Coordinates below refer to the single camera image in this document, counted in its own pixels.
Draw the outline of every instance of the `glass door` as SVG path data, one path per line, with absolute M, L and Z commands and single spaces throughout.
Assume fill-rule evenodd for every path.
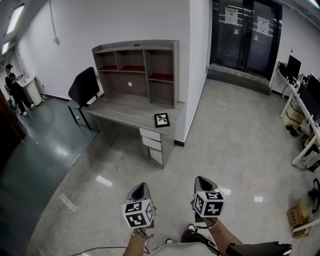
M 237 68 L 242 41 L 242 0 L 220 0 L 218 14 L 218 37 L 215 62 Z
M 273 1 L 213 0 L 210 63 L 270 79 L 281 13 L 281 5 Z
M 276 46 L 279 26 L 276 17 L 277 12 L 272 6 L 256 0 L 253 2 L 252 36 L 245 68 L 248 73 L 267 77 L 270 69 L 273 71 L 270 53 L 278 53 Z

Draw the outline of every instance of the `black office chair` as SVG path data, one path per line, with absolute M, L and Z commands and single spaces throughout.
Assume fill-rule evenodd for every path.
M 313 202 L 312 213 L 315 214 L 320 205 L 320 184 L 317 178 L 313 180 L 313 185 L 314 188 L 309 191 L 308 195 Z
M 91 100 L 94 96 L 98 98 L 97 93 L 99 92 L 99 85 L 97 82 L 96 74 L 94 68 L 88 67 L 85 71 L 82 71 L 78 74 L 73 84 L 70 87 L 68 92 L 69 97 L 71 100 L 67 103 L 67 106 L 71 112 L 71 115 L 76 122 L 77 125 L 78 121 L 72 112 L 71 108 L 78 109 L 86 126 L 91 130 L 90 125 L 88 124 L 84 114 L 81 111 L 83 106 L 87 105 L 87 102 Z

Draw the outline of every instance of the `white cube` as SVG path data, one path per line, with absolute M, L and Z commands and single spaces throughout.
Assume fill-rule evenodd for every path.
M 194 194 L 193 208 L 202 218 L 218 217 L 223 210 L 224 201 L 221 191 L 197 191 Z
M 122 215 L 131 229 L 150 226 L 155 216 L 155 210 L 149 199 L 125 203 L 122 205 Z

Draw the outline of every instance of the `chair backrest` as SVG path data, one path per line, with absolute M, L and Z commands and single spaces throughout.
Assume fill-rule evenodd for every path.
M 99 92 L 94 68 L 88 67 L 78 74 L 71 85 L 68 95 L 79 104 L 80 107 L 86 105 Z

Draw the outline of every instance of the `desk drawer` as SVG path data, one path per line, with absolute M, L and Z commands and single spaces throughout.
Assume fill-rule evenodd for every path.
M 140 129 L 140 134 L 141 134 L 141 136 L 145 136 L 145 137 L 147 137 L 147 138 L 156 140 L 156 141 L 158 141 L 158 142 L 161 141 L 161 139 L 160 139 L 160 133 L 155 132 L 155 131 L 152 131 L 152 130 L 146 130 L 146 129 L 143 129 L 143 128 L 139 128 L 139 129 Z
M 146 145 L 146 146 L 148 146 L 150 148 L 153 148 L 153 149 L 161 151 L 161 143 L 159 141 L 156 141 L 156 140 L 151 139 L 151 138 L 147 138 L 145 136 L 142 136 L 142 141 L 143 141 L 144 145 Z
M 156 150 L 153 150 L 149 148 L 150 157 L 152 157 L 154 160 L 156 160 L 159 164 L 163 164 L 162 162 L 162 153 Z

